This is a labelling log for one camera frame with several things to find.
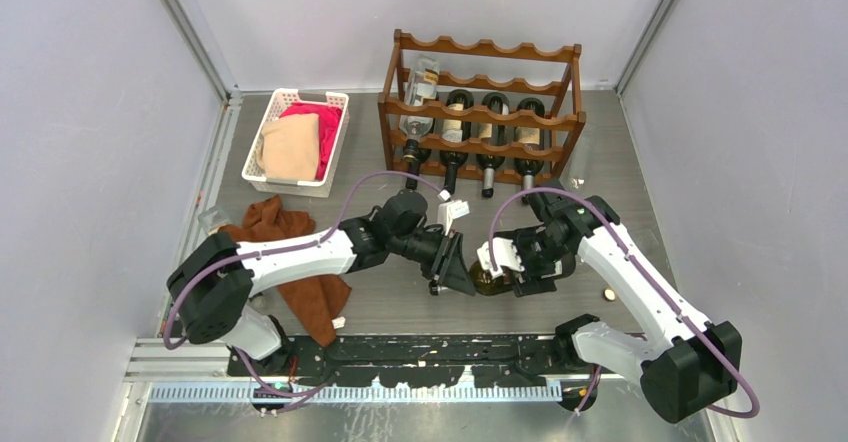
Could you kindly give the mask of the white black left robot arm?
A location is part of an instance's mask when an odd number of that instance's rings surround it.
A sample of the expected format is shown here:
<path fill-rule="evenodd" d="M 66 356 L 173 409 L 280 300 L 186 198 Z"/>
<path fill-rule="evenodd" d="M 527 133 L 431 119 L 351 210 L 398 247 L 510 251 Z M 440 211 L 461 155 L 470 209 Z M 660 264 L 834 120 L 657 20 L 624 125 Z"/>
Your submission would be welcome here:
<path fill-rule="evenodd" d="M 473 296 L 473 279 L 463 256 L 463 236 L 453 222 L 469 214 L 467 202 L 440 193 L 436 223 L 418 192 L 401 191 L 364 216 L 327 230 L 270 242 L 235 242 L 215 233 L 172 273 L 173 298 L 165 335 L 170 348 L 223 341 L 248 355 L 269 375 L 292 359 L 284 331 L 271 316 L 252 309 L 256 294 L 309 277 L 370 270 L 397 256 L 417 264 L 433 288 Z"/>

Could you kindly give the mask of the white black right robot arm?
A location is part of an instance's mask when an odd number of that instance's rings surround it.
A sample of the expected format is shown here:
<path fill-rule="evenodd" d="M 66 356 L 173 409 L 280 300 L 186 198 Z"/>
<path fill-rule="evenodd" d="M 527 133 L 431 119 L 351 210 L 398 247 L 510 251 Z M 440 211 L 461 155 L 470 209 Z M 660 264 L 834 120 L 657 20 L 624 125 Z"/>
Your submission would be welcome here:
<path fill-rule="evenodd" d="M 600 197 L 583 198 L 559 182 L 519 193 L 538 225 L 489 230 L 478 256 L 492 275 L 508 273 L 519 295 L 541 293 L 582 261 L 624 303 L 642 333 L 629 335 L 583 314 L 559 325 L 558 365 L 577 373 L 592 366 L 597 385 L 608 369 L 639 388 L 654 412 L 677 423 L 703 409 L 752 418 L 760 401 L 740 372 L 742 337 L 688 303 L 647 260 L 616 212 Z"/>

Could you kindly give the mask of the dark bottle white label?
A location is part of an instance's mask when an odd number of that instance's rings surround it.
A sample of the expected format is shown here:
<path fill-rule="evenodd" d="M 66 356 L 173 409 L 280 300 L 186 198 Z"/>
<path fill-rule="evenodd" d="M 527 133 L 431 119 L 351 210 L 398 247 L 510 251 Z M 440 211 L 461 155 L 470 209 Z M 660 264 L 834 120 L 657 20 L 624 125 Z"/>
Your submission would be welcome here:
<path fill-rule="evenodd" d="M 474 105 L 473 95 L 464 89 L 455 89 L 448 94 L 447 107 L 451 110 L 465 110 Z M 446 118 L 442 122 L 441 138 L 449 143 L 461 143 L 470 137 L 471 123 L 459 119 Z M 443 188 L 453 194 L 456 191 L 458 170 L 463 166 L 469 154 L 462 151 L 445 150 L 439 153 L 441 164 L 445 167 Z"/>

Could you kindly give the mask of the green bottle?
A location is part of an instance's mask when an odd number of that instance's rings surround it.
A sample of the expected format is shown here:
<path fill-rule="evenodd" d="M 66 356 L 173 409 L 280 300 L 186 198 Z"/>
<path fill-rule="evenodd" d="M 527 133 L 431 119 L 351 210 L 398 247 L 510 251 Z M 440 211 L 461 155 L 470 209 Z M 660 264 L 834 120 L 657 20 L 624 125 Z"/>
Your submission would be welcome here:
<path fill-rule="evenodd" d="M 517 282 L 512 272 L 505 272 L 499 277 L 492 276 L 482 268 L 480 262 L 474 262 L 467 272 L 466 278 L 449 280 L 449 284 L 439 283 L 436 280 L 429 282 L 429 292 L 432 296 L 440 295 L 445 291 L 458 292 L 464 295 L 495 296 L 512 292 Z"/>

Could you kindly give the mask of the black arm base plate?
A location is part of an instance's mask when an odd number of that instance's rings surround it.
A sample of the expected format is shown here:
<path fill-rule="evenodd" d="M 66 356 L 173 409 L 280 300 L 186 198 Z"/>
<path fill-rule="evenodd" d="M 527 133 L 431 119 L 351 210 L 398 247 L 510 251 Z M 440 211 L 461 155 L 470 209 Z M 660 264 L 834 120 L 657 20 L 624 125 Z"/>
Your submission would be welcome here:
<path fill-rule="evenodd" d="M 281 362 L 252 366 L 267 382 L 279 377 L 305 385 L 414 389 L 453 387 L 464 375 L 474 388 L 535 387 L 570 375 L 583 379 L 592 370 L 566 364 L 554 336 L 538 334 L 348 335 L 326 348 L 293 336 Z"/>

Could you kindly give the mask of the dark wine bottle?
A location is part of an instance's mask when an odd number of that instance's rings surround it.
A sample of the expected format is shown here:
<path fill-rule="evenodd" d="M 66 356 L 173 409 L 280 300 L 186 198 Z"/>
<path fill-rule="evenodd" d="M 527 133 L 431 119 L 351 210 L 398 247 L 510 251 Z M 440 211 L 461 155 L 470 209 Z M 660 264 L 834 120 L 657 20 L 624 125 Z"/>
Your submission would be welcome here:
<path fill-rule="evenodd" d="M 484 96 L 483 104 L 493 113 L 504 115 L 509 113 L 509 100 L 500 92 L 492 92 Z M 480 141 L 489 146 L 506 144 L 506 127 L 497 124 L 481 124 L 478 130 Z M 495 174 L 505 160 L 504 156 L 477 154 L 476 162 L 483 172 L 481 196 L 490 199 L 494 195 Z"/>

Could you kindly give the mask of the clear bottle brown label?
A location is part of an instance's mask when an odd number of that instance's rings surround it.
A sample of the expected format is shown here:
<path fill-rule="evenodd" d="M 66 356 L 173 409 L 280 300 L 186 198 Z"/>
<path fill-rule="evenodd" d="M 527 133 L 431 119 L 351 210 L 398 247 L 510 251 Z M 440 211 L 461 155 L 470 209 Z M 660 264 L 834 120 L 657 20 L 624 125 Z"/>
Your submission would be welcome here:
<path fill-rule="evenodd" d="M 419 56 L 406 84 L 404 103 L 411 107 L 423 106 L 438 97 L 440 64 L 433 58 Z M 433 127 L 433 118 L 421 115 L 402 115 L 399 129 L 408 139 L 419 140 Z"/>

